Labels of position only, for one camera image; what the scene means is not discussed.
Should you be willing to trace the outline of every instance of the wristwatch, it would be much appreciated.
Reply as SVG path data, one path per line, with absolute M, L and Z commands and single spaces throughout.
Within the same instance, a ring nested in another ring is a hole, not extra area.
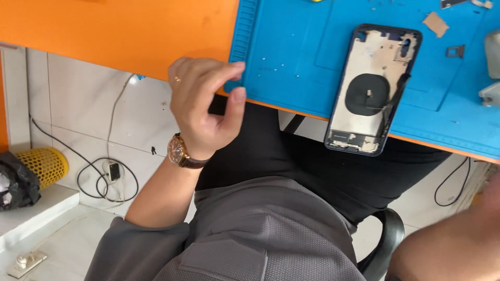
M 210 159 L 207 160 L 195 160 L 188 155 L 186 145 L 181 137 L 181 133 L 176 133 L 173 135 L 172 139 L 168 143 L 168 158 L 170 161 L 181 168 L 189 169 L 201 169 L 203 168 Z

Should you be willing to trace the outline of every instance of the disassembled iphone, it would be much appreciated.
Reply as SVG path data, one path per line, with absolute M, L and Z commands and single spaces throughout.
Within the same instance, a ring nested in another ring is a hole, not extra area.
M 421 43 L 417 30 L 372 24 L 356 28 L 325 136 L 328 149 L 382 153 Z

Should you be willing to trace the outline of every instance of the sleeve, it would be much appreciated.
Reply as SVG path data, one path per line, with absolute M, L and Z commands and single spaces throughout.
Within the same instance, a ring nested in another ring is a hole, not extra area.
M 102 236 L 84 281 L 150 281 L 183 251 L 185 222 L 146 228 L 116 217 Z

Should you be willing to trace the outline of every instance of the person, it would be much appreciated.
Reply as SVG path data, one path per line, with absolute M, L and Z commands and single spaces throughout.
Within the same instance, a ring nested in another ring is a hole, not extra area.
M 180 134 L 125 218 L 112 221 L 86 281 L 364 280 L 356 225 L 450 156 L 390 138 L 368 157 L 281 132 L 278 111 L 246 103 L 244 88 L 214 94 L 244 69 L 187 57 L 168 68 Z M 480 206 L 405 239 L 387 279 L 500 279 L 500 179 L 486 192 Z

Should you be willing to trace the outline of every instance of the blue silicone repair mat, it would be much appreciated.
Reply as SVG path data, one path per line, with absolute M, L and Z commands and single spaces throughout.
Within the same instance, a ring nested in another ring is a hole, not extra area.
M 442 38 L 422 21 L 450 27 Z M 440 9 L 439 0 L 240 0 L 229 61 L 245 61 L 237 82 L 252 100 L 330 118 L 353 30 L 360 24 L 419 30 L 423 42 L 391 133 L 500 159 L 500 108 L 478 92 L 491 85 L 485 36 L 500 29 L 500 3 Z M 448 47 L 465 57 L 446 57 Z

